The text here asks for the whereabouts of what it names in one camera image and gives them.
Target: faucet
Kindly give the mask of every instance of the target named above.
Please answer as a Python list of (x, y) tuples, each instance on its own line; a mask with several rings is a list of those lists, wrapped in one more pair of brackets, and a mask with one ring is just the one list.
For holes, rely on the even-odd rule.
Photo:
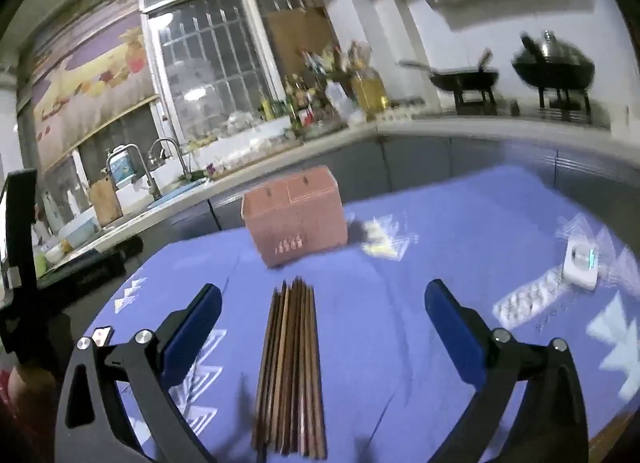
[(187, 181), (191, 181), (191, 172), (189, 172), (189, 170), (187, 169), (187, 166), (184, 163), (184, 160), (182, 159), (182, 154), (180, 153), (180, 145), (178, 145), (178, 142), (175, 141), (175, 139), (173, 138), (156, 139), (156, 141), (151, 144), (151, 147), (149, 147), (149, 152), (147, 153), (147, 156), (149, 158), (153, 158), (153, 155), (151, 154), (151, 152), (153, 151), (153, 148), (156, 145), (156, 143), (159, 143), (161, 141), (169, 141), (170, 143), (174, 144), (175, 151), (178, 153), (178, 160), (180, 160), (180, 165), (182, 166), (182, 172), (184, 172), (184, 177), (187, 179)]
[(154, 197), (155, 201), (158, 201), (162, 194), (160, 193), (160, 189), (158, 188), (158, 184), (151, 173), (149, 172), (149, 168), (146, 166), (145, 160), (142, 157), (142, 153), (140, 152), (140, 148), (135, 143), (127, 143), (126, 145), (121, 145), (120, 147), (116, 147), (113, 149), (113, 152), (107, 156), (107, 173), (111, 175), (111, 180), (113, 181), (113, 172), (111, 172), (111, 158), (116, 154), (122, 152), (123, 150), (127, 150), (128, 148), (134, 148), (138, 152), (138, 156), (140, 156), (140, 161), (142, 162), (142, 167), (145, 169), (146, 181), (148, 182), (148, 191), (151, 192), (151, 195)]

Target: pan handle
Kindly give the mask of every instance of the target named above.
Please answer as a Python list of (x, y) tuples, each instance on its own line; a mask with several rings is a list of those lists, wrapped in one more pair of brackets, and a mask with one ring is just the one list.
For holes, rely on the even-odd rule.
[(401, 68), (419, 69), (421, 71), (427, 71), (428, 73), (431, 73), (431, 68), (429, 67), (428, 64), (424, 64), (423, 62), (418, 62), (417, 60), (403, 59), (396, 62), (396, 64), (399, 65)]
[(522, 45), (525, 47), (525, 49), (533, 55), (534, 59), (536, 59), (536, 62), (545, 62), (545, 56), (542, 55), (540, 47), (538, 46), (538, 44), (536, 44), (535, 40), (533, 40), (529, 36), (529, 33), (523, 31), (520, 34), (520, 40), (522, 40)]
[(482, 56), (480, 57), (480, 60), (478, 61), (478, 71), (482, 71), (484, 70), (485, 66), (491, 62), (491, 59), (494, 57), (494, 54), (492, 53), (492, 51), (489, 48), (484, 48), (484, 51), (482, 52)]

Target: pot lid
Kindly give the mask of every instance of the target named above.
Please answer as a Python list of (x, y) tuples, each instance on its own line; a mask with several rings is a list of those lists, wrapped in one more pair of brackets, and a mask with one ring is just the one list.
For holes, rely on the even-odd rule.
[[(572, 65), (593, 64), (576, 46), (557, 39), (554, 33), (548, 29), (542, 32), (542, 39), (536, 40), (535, 43), (547, 62)], [(536, 58), (529, 50), (523, 48), (513, 61), (533, 64), (536, 62)]]

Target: ceiling light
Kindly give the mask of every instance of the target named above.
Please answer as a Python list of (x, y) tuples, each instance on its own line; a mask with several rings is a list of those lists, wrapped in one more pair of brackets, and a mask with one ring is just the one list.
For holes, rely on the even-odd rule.
[(195, 88), (185, 93), (184, 99), (187, 102), (194, 102), (196, 100), (201, 99), (205, 94), (207, 94), (207, 91), (205, 90), (205, 88)]
[(163, 13), (162, 15), (151, 19), (149, 22), (155, 29), (162, 29), (169, 26), (169, 23), (174, 19), (173, 13)]

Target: metal screw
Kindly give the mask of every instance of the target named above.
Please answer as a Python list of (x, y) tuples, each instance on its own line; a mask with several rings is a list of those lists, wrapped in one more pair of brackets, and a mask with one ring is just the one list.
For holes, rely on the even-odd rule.
[(89, 337), (82, 337), (80, 340), (78, 340), (78, 344), (76, 344), (76, 346), (78, 346), (78, 349), (81, 349), (81, 350), (85, 350), (90, 345), (91, 345), (91, 338)]
[(566, 342), (564, 340), (562, 340), (562, 338), (554, 338), (554, 341), (552, 342), (552, 345), (554, 347), (554, 349), (557, 349), (558, 351), (566, 351), (567, 348), (569, 347)]
[(153, 337), (153, 333), (148, 329), (143, 329), (142, 331), (138, 331), (136, 333), (136, 342), (138, 344), (146, 344)]
[(494, 329), (494, 339), (496, 342), (506, 344), (511, 340), (511, 333), (502, 328)]

